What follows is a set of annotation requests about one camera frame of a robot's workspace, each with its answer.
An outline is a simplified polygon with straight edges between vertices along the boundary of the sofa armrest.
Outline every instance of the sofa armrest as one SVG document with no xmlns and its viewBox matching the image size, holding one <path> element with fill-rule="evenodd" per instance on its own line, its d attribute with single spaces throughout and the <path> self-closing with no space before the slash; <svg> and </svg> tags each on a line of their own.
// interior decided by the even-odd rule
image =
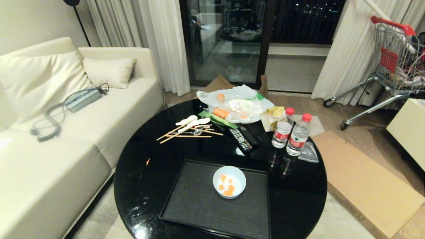
<svg viewBox="0 0 425 239">
<path fill-rule="evenodd" d="M 97 60 L 136 58 L 131 76 L 158 79 L 158 71 L 150 49 L 141 47 L 78 47 L 78 51 L 83 58 Z"/>
</svg>

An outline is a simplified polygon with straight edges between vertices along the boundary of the white curtain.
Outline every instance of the white curtain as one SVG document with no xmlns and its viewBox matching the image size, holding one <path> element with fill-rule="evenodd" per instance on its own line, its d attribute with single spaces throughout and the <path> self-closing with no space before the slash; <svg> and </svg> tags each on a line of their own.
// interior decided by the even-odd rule
<svg viewBox="0 0 425 239">
<path fill-rule="evenodd" d="M 166 92 L 190 91 L 178 0 L 139 0 L 147 42 Z"/>
<path fill-rule="evenodd" d="M 102 46 L 142 47 L 130 0 L 87 0 Z"/>
<path fill-rule="evenodd" d="M 376 0 L 375 3 L 390 17 L 392 21 L 401 22 L 409 9 L 425 5 L 419 0 Z M 347 0 L 341 23 L 335 35 L 322 72 L 312 93 L 312 99 L 330 97 L 365 80 L 372 69 L 369 66 L 374 49 L 374 25 L 370 21 L 377 15 L 363 0 Z M 379 85 L 373 85 L 374 92 L 366 97 L 365 104 L 371 104 L 379 93 Z M 362 95 L 363 89 L 351 92 L 336 102 L 344 105 L 355 105 Z"/>
</svg>

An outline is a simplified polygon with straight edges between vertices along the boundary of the bowl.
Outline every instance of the bowl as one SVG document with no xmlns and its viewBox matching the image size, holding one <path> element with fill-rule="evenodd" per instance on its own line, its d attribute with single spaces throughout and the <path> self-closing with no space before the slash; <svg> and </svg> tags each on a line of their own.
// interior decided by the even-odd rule
<svg viewBox="0 0 425 239">
<path fill-rule="evenodd" d="M 224 166 L 214 173 L 212 182 L 220 196 L 226 199 L 233 199 L 244 191 L 247 179 L 239 168 Z"/>
</svg>

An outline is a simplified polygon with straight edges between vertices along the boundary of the tile floor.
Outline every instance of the tile floor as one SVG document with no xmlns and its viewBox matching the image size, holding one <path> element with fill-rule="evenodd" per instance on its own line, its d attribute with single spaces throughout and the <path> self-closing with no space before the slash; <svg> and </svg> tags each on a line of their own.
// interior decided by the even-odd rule
<svg viewBox="0 0 425 239">
<path fill-rule="evenodd" d="M 269 90 L 311 93 L 325 57 L 269 55 L 266 64 Z"/>
</svg>

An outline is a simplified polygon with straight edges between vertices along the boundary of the shopping cart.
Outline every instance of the shopping cart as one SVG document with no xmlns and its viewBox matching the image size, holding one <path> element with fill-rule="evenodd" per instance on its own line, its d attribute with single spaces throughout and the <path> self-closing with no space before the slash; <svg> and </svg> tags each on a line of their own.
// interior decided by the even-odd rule
<svg viewBox="0 0 425 239">
<path fill-rule="evenodd" d="M 333 96 L 323 105 L 331 107 L 337 98 L 360 87 L 365 89 L 373 80 L 379 81 L 392 95 L 374 107 L 344 120 L 341 130 L 345 130 L 364 114 L 370 114 L 395 100 L 407 100 L 410 94 L 425 92 L 425 47 L 419 42 L 412 27 L 376 16 L 372 16 L 371 20 L 375 24 L 375 49 L 371 60 L 374 72 L 365 81 Z"/>
</svg>

